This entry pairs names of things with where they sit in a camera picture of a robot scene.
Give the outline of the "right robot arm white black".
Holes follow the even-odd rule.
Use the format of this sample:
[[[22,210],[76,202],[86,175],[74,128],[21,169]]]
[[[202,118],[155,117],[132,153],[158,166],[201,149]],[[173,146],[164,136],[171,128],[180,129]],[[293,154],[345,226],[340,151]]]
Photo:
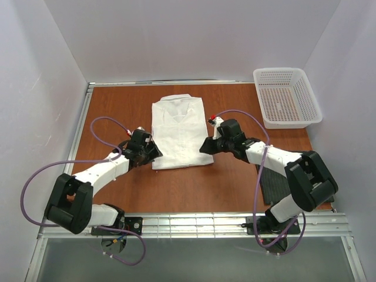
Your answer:
[[[209,123],[214,135],[204,140],[200,152],[231,153],[236,159],[272,170],[287,180],[289,194],[250,225],[259,234],[283,231],[293,217],[313,211],[338,192],[336,181],[317,152],[289,152],[247,138],[235,119],[214,117]]]

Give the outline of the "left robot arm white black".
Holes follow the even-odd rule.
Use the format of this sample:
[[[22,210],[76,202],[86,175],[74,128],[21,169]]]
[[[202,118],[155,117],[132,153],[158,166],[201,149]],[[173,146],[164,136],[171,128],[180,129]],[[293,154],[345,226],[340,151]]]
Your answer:
[[[147,165],[162,153],[152,135],[142,128],[133,131],[107,158],[74,175],[60,175],[52,189],[44,215],[58,226],[79,234],[87,227],[117,228],[124,216],[122,209],[111,204],[94,204],[94,195],[110,182]]]

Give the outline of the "white long sleeve shirt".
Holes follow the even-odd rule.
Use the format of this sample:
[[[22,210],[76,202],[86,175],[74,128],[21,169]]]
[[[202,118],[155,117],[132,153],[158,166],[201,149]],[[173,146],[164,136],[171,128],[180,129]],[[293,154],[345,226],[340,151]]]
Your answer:
[[[199,152],[208,137],[202,98],[169,95],[152,104],[152,138],[162,153],[153,170],[170,170],[214,163]]]

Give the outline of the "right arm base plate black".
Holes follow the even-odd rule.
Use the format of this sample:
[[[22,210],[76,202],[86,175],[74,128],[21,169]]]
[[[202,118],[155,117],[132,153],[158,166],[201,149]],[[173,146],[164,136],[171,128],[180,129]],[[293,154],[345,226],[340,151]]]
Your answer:
[[[257,225],[257,234],[275,234],[278,235],[288,226],[290,220],[287,220],[283,223],[272,223],[266,216],[256,216],[256,225]],[[241,224],[241,227],[246,229],[248,235],[254,235],[254,224],[253,217],[246,217],[246,222]],[[295,220],[294,223],[287,230],[287,234],[300,234],[300,226],[298,220]]]

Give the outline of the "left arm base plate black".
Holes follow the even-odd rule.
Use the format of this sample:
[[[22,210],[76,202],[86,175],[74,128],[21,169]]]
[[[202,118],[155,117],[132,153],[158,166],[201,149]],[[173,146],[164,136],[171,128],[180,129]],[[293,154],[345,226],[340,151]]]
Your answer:
[[[122,229],[134,232],[138,235],[142,234],[143,218],[142,217],[121,217],[116,219],[115,223],[112,226],[109,226],[111,229]],[[99,228],[91,228],[90,234],[93,236],[121,236],[124,235],[120,231],[109,231]]]

